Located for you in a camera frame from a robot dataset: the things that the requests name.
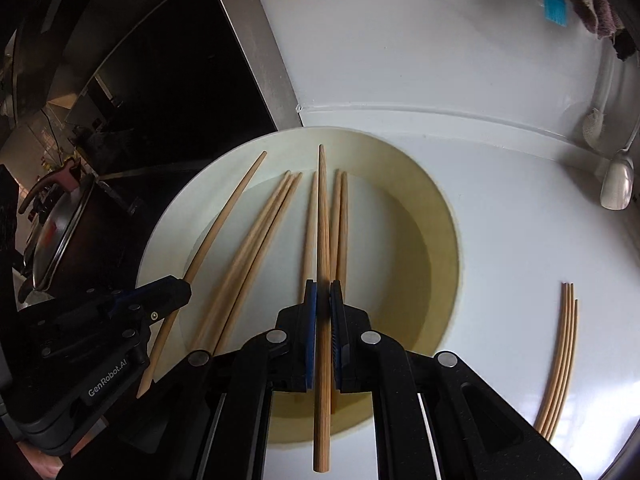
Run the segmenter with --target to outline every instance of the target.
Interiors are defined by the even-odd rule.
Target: pot handle
[[[73,190],[77,189],[80,186],[80,183],[71,175],[71,170],[78,165],[78,162],[74,158],[68,158],[63,164],[62,168],[59,168],[56,171],[52,171],[49,174],[43,176],[39,181],[36,182],[35,186],[33,186],[30,192],[27,193],[27,196],[24,197],[24,200],[20,204],[20,208],[18,209],[18,213],[24,214],[27,211],[27,208],[31,201],[36,197],[36,195],[49,184],[58,184],[62,189],[66,192],[71,193]]]

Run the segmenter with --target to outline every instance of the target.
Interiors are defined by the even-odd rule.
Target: spoon
[[[631,200],[634,186],[634,164],[629,157],[629,148],[640,130],[640,117],[624,147],[617,152],[607,168],[600,191],[600,205],[613,210],[626,208]]]

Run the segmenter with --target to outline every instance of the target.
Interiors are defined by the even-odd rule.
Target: white bowl
[[[138,286],[168,274],[184,275],[242,176],[262,150],[268,152],[192,283],[191,301],[178,315],[156,380],[186,355],[216,283],[286,170],[303,171],[305,176],[226,350],[240,348],[272,328],[278,311],[298,302],[306,208],[319,144],[326,149],[329,197],[335,170],[349,174],[345,303],[369,312],[373,328],[406,349],[435,352],[452,315],[460,275],[456,230],[440,191],[409,156],[382,140],[340,128],[297,128],[252,140],[207,166],[158,222],[140,265]],[[311,394],[276,394],[271,413],[271,443],[311,440]],[[352,428],[371,415],[368,394],[339,396],[332,431]]]

